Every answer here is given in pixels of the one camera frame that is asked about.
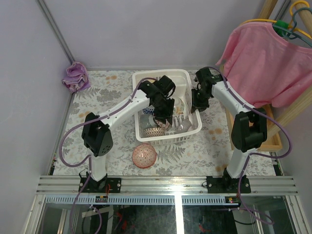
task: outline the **wooden tray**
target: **wooden tray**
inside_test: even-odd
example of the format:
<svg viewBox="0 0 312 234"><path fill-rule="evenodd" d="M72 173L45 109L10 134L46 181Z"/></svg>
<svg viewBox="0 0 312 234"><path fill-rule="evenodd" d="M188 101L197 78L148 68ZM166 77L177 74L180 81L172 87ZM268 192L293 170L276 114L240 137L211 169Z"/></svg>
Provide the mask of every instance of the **wooden tray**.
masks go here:
<svg viewBox="0 0 312 234"><path fill-rule="evenodd" d="M273 113L271 110L270 105L264 105L263 108L265 109L265 111L267 112L267 115L269 117L273 118ZM226 119L228 121L228 128L229 128L229 133L231 136L231 132L232 132L232 128L233 128L233 124L234 124L234 119L232 117L232 115L230 114L230 112L228 110L226 110ZM273 123L271 123L269 120L267 121L267 126L271 125ZM234 145L232 143L231 140L231 147L232 150L234 149ZM262 145L260 146L260 148L258 149L258 151L269 151L269 152L276 152L279 151L283 148L281 139L279 137L279 134L275 134L271 139L267 139L265 142L262 143Z"/></svg>

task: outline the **yellow hanger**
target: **yellow hanger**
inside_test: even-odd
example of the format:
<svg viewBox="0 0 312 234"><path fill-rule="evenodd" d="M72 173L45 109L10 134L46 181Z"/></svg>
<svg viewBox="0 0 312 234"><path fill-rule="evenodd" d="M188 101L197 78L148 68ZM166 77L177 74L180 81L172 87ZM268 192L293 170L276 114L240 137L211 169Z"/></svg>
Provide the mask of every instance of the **yellow hanger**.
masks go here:
<svg viewBox="0 0 312 234"><path fill-rule="evenodd" d="M293 7L294 7L295 5L297 5L298 3L303 3L303 4L306 4L307 7L310 7L309 3L307 3L306 1L303 1L303 0L296 1L296 2L294 2L294 3L290 6L290 8L289 8L289 12L290 12L290 15L291 15L291 16L293 16ZM249 19L249 20L246 20L245 22L242 22L240 25L245 24L245 23L248 23L248 22L254 22L254 21L264 21L264 22L271 22L271 23L276 23L276 22L277 22L276 20L272 20L272 19ZM288 28L293 28L293 27L291 26L291 23L292 23L292 22L293 22L293 20L291 20L291 22L288 24ZM294 32L295 32L295 31L298 31L299 33L302 33L303 35L305 35L305 36L307 36L308 38L312 39L311 36L310 36L308 33L306 33L305 31L303 31L303 30L301 30L301 29L299 29L299 28L295 28L293 31L294 31Z"/></svg>

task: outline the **wooden rod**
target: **wooden rod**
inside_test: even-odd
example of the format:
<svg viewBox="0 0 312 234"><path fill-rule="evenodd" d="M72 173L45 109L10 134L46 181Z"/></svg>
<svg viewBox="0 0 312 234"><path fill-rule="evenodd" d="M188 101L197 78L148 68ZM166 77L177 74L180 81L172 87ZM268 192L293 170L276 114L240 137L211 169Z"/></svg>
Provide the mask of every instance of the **wooden rod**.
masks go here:
<svg viewBox="0 0 312 234"><path fill-rule="evenodd" d="M301 7L306 7L305 4L299 3L296 9ZM310 11L301 11L298 13L306 26L310 35L312 35L312 14ZM277 119L282 126L289 124L294 118L296 118L300 113L302 113L308 106L312 104L312 86L310 86L306 91L304 91ZM279 132L279 128L275 124L268 126L268 139Z"/></svg>
<svg viewBox="0 0 312 234"><path fill-rule="evenodd" d="M266 0L259 14L259 19L268 19L277 3L277 0Z"/></svg>

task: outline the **glass panel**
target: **glass panel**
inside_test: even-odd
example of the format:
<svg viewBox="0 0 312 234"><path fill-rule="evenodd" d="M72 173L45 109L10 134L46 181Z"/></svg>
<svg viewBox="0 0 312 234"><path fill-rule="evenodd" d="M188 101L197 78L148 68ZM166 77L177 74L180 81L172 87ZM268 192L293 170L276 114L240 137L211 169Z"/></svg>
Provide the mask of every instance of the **glass panel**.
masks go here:
<svg viewBox="0 0 312 234"><path fill-rule="evenodd" d="M286 201L283 197L244 197L250 209L264 212L275 224L256 221L244 210L227 211L233 206L183 205L185 234L295 234ZM264 215L261 219L270 222Z"/></svg>
<svg viewBox="0 0 312 234"><path fill-rule="evenodd" d="M70 234L69 213L72 205L48 203L39 234ZM96 205L101 211L99 234L159 234L176 233L175 205ZM63 232L61 215L66 213ZM99 227L99 215L89 205L76 205L73 213L75 234L94 234Z"/></svg>

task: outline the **perforated metal strip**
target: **perforated metal strip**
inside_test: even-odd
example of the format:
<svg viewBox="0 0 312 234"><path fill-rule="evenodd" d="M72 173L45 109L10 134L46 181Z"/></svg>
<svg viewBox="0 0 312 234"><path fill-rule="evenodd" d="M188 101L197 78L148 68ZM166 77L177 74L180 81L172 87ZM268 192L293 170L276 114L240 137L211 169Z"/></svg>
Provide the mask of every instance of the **perforated metal strip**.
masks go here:
<svg viewBox="0 0 312 234"><path fill-rule="evenodd" d="M47 195L47 203L72 204L75 195ZM76 204L109 204L109 205L172 205L174 196L110 196L97 198L95 195L81 195ZM182 196L183 205L224 205L224 196Z"/></svg>

